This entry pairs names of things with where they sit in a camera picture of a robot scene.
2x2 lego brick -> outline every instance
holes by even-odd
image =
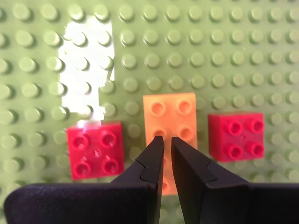
[[[118,175],[124,171],[121,123],[70,127],[67,137],[73,180]]]
[[[210,114],[210,154],[221,162],[264,156],[262,113]]]

lego brick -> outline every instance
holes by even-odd
[[[216,160],[232,162],[264,157],[262,113],[209,114],[209,152]]]
[[[73,180],[118,175],[124,171],[121,123],[85,123],[67,128]]]
[[[196,99],[194,93],[143,96],[146,144],[163,136],[163,195],[177,193],[172,173],[171,138],[178,136],[197,148]]]

orange brick stud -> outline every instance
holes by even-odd
[[[176,194],[171,163],[171,138],[180,137],[197,148],[195,94],[143,96],[143,107],[146,145],[157,135],[162,135],[165,143],[162,194]]]

green surface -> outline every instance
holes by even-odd
[[[80,119],[123,121],[130,165],[145,94],[195,92],[206,154],[209,113],[263,112],[265,158],[222,165],[298,182],[298,21],[298,0],[0,1],[0,207],[24,184],[71,181],[65,128]],[[161,223],[183,223],[175,196]]]

orange lego brick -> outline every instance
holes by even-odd
[[[157,135],[162,135],[165,143],[162,194],[176,194],[171,163],[171,138],[180,137],[197,148],[195,94],[143,96],[143,108],[146,145]]]

